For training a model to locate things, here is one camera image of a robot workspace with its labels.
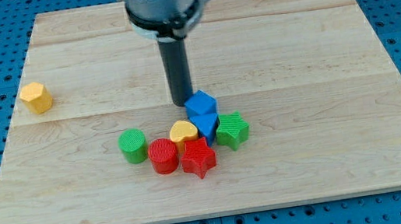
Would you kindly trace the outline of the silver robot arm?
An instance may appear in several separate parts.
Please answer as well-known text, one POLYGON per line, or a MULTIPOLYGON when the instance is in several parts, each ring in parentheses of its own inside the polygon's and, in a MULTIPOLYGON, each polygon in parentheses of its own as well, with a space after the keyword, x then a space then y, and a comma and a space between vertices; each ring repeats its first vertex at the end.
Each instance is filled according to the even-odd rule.
POLYGON ((118 0, 141 37, 163 43, 184 40, 202 19, 210 0, 118 0))

